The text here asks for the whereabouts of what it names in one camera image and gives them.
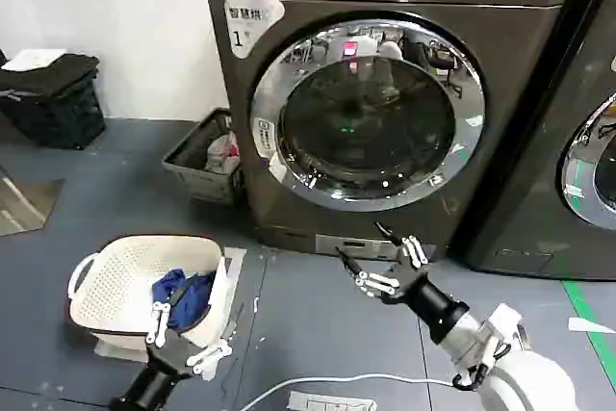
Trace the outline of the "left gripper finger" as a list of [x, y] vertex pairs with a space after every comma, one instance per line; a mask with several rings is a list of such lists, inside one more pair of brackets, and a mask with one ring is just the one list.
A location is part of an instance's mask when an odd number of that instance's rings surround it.
[[210, 311], [214, 273], [167, 273], [151, 288], [153, 303], [145, 342], [163, 347], [169, 330], [187, 332]]
[[202, 379], [214, 379], [218, 362], [232, 354], [233, 348], [225, 339], [218, 339], [199, 353], [187, 359], [186, 366], [195, 376]]

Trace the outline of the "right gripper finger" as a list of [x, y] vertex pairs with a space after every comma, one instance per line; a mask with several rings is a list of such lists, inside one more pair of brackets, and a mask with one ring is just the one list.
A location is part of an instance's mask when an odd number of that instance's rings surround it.
[[397, 279], [380, 273], [364, 270], [357, 261], [339, 247], [336, 248], [346, 272], [352, 277], [355, 286], [370, 298], [394, 296], [400, 288]]
[[376, 221], [374, 225], [383, 238], [395, 246], [397, 262], [401, 266], [420, 269], [429, 263], [420, 241], [415, 236], [399, 236], [380, 221]]

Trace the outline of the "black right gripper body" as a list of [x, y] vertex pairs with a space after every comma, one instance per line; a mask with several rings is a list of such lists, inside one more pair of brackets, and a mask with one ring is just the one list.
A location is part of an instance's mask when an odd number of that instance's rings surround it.
[[441, 344], [470, 307], [454, 299], [435, 286], [424, 270], [395, 264], [382, 276], [394, 279], [398, 286], [392, 295], [382, 292], [380, 299], [386, 305], [405, 305], [428, 327], [430, 339]]

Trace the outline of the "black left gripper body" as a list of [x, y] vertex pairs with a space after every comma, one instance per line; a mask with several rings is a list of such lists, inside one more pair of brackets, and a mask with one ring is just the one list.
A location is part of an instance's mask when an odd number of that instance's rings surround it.
[[175, 386], [193, 378], [186, 363], [193, 354], [193, 344], [173, 331], [167, 333], [163, 347], [148, 345], [147, 362], [128, 390], [113, 398], [109, 410], [162, 410]]

